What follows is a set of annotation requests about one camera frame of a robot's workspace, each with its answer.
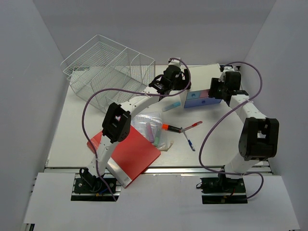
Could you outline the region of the light blue drawer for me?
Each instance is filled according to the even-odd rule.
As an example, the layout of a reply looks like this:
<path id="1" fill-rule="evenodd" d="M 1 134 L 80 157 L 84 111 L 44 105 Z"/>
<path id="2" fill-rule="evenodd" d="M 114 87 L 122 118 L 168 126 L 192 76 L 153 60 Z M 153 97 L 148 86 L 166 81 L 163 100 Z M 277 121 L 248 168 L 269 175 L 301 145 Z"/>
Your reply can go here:
<path id="1" fill-rule="evenodd" d="M 200 94 L 201 94 L 200 91 L 190 91 L 190 92 L 187 92 L 186 100 L 199 99 Z"/>

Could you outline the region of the white mini drawer cabinet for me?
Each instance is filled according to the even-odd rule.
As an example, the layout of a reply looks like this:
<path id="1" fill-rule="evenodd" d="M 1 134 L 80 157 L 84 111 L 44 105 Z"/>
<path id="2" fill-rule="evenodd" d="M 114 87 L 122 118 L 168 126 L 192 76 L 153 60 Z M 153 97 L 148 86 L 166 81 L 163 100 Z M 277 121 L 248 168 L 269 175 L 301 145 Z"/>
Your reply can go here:
<path id="1" fill-rule="evenodd" d="M 180 94 L 181 104 L 184 107 L 187 92 L 209 90 L 211 79 L 220 77 L 219 64 L 209 64 L 190 67 L 191 88 Z"/>

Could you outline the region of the periwinkle blue drawer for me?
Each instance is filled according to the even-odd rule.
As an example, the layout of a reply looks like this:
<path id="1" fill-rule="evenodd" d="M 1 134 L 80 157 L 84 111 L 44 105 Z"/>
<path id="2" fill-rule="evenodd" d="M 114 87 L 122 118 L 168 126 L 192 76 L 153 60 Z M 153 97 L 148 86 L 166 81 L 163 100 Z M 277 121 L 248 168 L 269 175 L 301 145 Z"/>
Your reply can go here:
<path id="1" fill-rule="evenodd" d="M 193 108 L 193 107 L 198 107 L 198 106 L 219 104 L 220 102 L 221 102 L 221 99 L 215 99 L 215 98 L 209 98 L 209 97 L 192 99 L 192 100 L 185 101 L 184 108 Z"/>

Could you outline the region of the pink drawer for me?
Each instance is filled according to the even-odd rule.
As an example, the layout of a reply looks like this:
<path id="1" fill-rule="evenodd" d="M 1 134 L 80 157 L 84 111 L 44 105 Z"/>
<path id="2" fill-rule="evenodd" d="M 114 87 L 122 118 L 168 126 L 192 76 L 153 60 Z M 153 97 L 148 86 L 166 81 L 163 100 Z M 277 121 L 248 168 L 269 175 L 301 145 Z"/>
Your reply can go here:
<path id="1" fill-rule="evenodd" d="M 208 98 L 209 97 L 209 90 L 202 90 L 200 91 L 199 98 Z"/>

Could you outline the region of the orange black highlighter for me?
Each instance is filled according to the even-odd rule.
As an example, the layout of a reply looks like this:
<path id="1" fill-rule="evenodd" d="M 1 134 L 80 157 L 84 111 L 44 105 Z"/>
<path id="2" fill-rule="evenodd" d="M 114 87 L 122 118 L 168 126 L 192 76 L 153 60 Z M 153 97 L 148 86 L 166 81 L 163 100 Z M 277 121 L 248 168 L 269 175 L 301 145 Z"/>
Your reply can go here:
<path id="1" fill-rule="evenodd" d="M 181 128 L 178 128 L 178 127 L 175 127 L 175 126 L 172 126 L 172 125 L 168 125 L 168 124 L 163 124 L 162 129 L 167 130 L 167 131 L 171 131 L 171 132 L 175 132 L 175 133 L 181 133 Z"/>

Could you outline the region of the red pen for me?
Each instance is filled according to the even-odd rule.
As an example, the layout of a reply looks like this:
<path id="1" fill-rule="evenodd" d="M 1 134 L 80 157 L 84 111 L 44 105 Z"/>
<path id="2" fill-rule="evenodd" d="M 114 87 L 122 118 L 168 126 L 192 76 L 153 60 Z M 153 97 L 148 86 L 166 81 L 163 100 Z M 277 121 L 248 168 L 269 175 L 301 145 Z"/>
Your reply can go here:
<path id="1" fill-rule="evenodd" d="M 194 123 L 194 124 L 192 124 L 192 125 L 190 125 L 190 126 L 188 126 L 188 127 L 186 127 L 186 128 L 183 128 L 183 129 L 182 129 L 182 132 L 187 131 L 187 130 L 189 130 L 189 129 L 192 129 L 192 128 L 194 128 L 194 127 L 196 127 L 196 126 L 198 126 L 198 125 L 200 125 L 200 124 L 202 124 L 202 123 L 203 123 L 202 121 L 198 121 L 198 122 L 196 122 L 196 123 Z"/>

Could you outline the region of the purple highlighter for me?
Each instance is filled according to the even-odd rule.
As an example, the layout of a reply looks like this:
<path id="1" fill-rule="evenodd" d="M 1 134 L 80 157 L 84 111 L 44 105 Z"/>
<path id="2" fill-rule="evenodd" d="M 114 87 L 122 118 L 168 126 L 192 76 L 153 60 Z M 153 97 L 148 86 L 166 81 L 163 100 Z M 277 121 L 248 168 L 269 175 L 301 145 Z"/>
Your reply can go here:
<path id="1" fill-rule="evenodd" d="M 150 143 L 154 143 L 154 135 L 152 132 L 151 124 L 149 122 L 146 123 L 146 133 Z"/>

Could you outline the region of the blue pen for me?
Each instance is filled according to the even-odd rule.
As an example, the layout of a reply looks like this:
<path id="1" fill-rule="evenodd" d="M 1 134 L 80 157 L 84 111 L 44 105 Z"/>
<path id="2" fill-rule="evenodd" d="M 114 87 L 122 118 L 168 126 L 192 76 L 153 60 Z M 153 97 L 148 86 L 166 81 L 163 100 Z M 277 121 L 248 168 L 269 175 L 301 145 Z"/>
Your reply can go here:
<path id="1" fill-rule="evenodd" d="M 186 132 L 185 132 L 185 131 L 183 131 L 183 134 L 184 134 L 184 136 L 185 136 L 185 138 L 186 138 L 186 140 L 187 140 L 187 142 L 188 142 L 188 144 L 189 144 L 189 146 L 190 146 L 191 150 L 192 150 L 193 152 L 195 152 L 195 148 L 194 148 L 194 146 L 193 146 L 193 144 L 192 144 L 191 140 L 188 138 L 188 136 L 187 136 Z"/>

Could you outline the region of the green highlighter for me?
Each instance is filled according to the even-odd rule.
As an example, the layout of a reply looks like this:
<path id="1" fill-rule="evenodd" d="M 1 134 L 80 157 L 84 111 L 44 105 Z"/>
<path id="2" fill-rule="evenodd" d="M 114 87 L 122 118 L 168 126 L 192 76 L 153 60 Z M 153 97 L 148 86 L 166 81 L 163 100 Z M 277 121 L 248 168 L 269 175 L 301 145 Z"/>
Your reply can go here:
<path id="1" fill-rule="evenodd" d="M 158 145 L 160 144 L 160 137 L 161 137 L 161 128 L 158 128 L 153 142 L 155 147 L 158 147 Z"/>

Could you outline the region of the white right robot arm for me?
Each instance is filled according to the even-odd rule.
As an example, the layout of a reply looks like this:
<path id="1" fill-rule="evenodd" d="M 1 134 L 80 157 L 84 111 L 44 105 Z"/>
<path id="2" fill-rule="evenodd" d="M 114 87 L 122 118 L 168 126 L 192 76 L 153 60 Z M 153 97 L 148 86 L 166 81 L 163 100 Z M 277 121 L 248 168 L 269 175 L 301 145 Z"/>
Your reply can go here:
<path id="1" fill-rule="evenodd" d="M 218 188 L 223 192 L 235 186 L 234 179 L 240 179 L 252 166 L 277 153 L 279 121 L 261 113 L 240 86 L 239 72 L 223 71 L 219 78 L 212 78 L 208 94 L 210 98 L 225 101 L 243 123 L 238 153 L 223 167 L 225 175 L 217 180 Z"/>

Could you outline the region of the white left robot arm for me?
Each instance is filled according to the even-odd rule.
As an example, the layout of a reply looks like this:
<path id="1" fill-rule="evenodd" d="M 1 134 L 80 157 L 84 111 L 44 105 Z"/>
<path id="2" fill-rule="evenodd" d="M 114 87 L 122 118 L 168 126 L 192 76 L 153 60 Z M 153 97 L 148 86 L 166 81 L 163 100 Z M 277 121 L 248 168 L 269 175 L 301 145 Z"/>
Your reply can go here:
<path id="1" fill-rule="evenodd" d="M 97 192 L 101 188 L 101 179 L 107 162 L 117 145 L 129 135 L 132 118 L 145 108 L 166 97 L 179 95 L 187 90 L 190 85 L 191 73 L 189 68 L 186 67 L 181 70 L 178 65 L 169 64 L 163 74 L 156 76 L 142 92 L 120 90 L 136 96 L 124 103 L 112 103 L 108 107 L 102 124 L 101 144 L 98 149 L 94 149 L 94 158 L 91 163 L 80 171 L 80 173 L 90 175 L 85 181 L 85 186 L 91 192 Z"/>

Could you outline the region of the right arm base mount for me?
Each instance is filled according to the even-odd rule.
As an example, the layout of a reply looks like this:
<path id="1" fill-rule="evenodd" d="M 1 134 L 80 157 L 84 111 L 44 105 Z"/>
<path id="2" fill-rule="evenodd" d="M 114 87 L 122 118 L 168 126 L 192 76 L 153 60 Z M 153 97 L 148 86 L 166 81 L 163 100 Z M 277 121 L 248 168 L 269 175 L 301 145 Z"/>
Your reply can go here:
<path id="1" fill-rule="evenodd" d="M 247 204 L 243 178 L 232 179 L 225 174 L 217 177 L 200 178 L 196 189 L 201 190 L 204 205 Z"/>

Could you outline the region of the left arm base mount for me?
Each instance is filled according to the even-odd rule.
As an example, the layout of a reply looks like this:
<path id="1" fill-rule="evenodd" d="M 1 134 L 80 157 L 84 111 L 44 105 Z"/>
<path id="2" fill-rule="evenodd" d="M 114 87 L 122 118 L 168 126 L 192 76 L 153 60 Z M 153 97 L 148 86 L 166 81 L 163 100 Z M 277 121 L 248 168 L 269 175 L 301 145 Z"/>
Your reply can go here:
<path id="1" fill-rule="evenodd" d="M 115 202 L 120 195 L 121 186 L 112 175 L 102 175 L 106 185 L 100 178 L 93 176 L 86 168 L 81 168 L 75 175 L 71 201 L 81 202 Z"/>

